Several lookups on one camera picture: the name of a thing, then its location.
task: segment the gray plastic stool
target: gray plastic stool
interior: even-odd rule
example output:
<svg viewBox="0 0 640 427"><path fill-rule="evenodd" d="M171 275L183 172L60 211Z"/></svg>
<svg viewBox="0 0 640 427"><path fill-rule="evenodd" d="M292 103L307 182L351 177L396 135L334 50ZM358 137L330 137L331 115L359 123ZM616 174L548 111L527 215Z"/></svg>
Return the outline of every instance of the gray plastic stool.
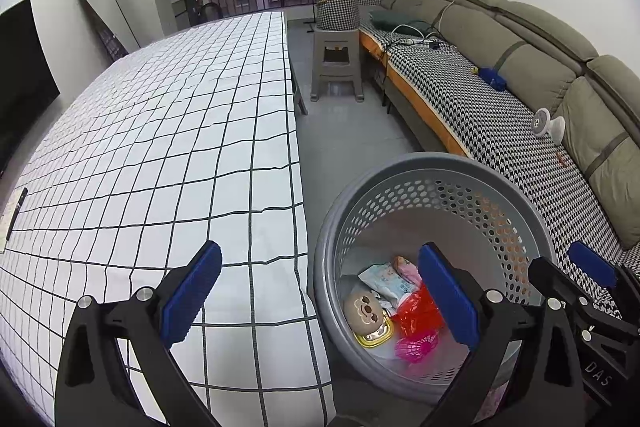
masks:
<svg viewBox="0 0 640 427"><path fill-rule="evenodd" d="M346 48L345 62L326 60L326 51ZM311 101L318 101L321 82L353 82L357 102L364 101L362 74L360 72L360 31L321 30L314 33L314 62L311 79Z"/></svg>

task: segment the pink shuttlecock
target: pink shuttlecock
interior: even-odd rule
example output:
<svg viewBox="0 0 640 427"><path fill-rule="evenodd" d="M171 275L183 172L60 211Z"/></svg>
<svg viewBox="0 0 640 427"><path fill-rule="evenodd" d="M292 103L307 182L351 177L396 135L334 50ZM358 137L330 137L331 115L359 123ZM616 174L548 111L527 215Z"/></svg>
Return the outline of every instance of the pink shuttlecock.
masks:
<svg viewBox="0 0 640 427"><path fill-rule="evenodd" d="M421 331L396 343L396 355L410 363L420 362L438 345L436 330Z"/></svg>

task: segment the gray tile floor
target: gray tile floor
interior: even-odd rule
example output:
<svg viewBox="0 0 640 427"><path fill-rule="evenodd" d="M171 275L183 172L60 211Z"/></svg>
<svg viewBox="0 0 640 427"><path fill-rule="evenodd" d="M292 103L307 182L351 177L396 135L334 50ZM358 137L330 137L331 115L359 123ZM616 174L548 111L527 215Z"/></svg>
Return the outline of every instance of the gray tile floor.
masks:
<svg viewBox="0 0 640 427"><path fill-rule="evenodd" d="M324 216L353 179L389 158L422 150L394 111L386 114L381 94L364 83L365 100L357 103L351 84L324 84L318 102L309 100L313 34L301 21L289 23L289 55L309 114L296 117L300 172L309 246L309 290L312 295L313 252ZM418 426L430 408L391 396L362 380L325 338L338 415L338 426Z"/></svg>

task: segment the black chair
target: black chair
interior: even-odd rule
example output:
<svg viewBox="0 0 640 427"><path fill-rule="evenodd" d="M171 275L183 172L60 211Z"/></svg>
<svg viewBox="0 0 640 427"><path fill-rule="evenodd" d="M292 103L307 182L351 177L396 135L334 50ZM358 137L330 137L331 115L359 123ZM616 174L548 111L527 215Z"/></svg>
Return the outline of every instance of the black chair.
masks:
<svg viewBox="0 0 640 427"><path fill-rule="evenodd" d="M217 21L222 17L222 8L214 2L208 2L198 12L198 24Z"/></svg>

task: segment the houndstooth storage box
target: houndstooth storage box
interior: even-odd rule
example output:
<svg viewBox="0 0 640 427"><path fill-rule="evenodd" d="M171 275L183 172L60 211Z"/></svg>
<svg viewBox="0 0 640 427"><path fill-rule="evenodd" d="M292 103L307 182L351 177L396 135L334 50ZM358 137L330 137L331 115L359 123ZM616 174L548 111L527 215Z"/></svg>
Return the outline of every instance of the houndstooth storage box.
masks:
<svg viewBox="0 0 640 427"><path fill-rule="evenodd" d="M316 0L316 23L321 30L356 30L360 25L358 0Z"/></svg>

